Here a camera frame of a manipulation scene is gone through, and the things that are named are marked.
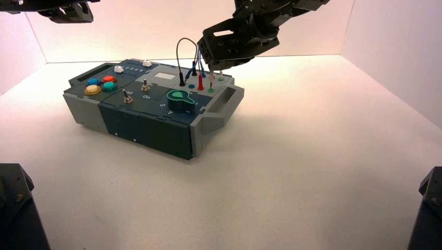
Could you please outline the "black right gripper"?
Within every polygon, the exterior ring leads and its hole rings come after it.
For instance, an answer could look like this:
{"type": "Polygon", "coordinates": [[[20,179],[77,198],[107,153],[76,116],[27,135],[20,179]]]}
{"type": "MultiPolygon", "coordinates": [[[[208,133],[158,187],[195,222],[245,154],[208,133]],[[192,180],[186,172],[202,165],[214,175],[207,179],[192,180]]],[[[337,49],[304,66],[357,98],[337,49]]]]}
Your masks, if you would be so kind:
{"type": "Polygon", "coordinates": [[[246,64],[278,45],[278,33],[279,26],[242,10],[203,30],[198,47],[209,70],[225,70],[246,64]]]}

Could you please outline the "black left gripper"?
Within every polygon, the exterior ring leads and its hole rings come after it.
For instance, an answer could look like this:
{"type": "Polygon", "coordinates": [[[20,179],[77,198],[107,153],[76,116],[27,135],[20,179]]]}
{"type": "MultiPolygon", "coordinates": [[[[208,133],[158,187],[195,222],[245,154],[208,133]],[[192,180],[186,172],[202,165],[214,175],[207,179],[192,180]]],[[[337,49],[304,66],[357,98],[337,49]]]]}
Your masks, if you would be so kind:
{"type": "Polygon", "coordinates": [[[37,12],[54,23],[93,22],[93,14],[88,2],[76,0],[5,0],[1,1],[1,12],[37,12]],[[67,8],[67,16],[61,8],[67,8]]]}

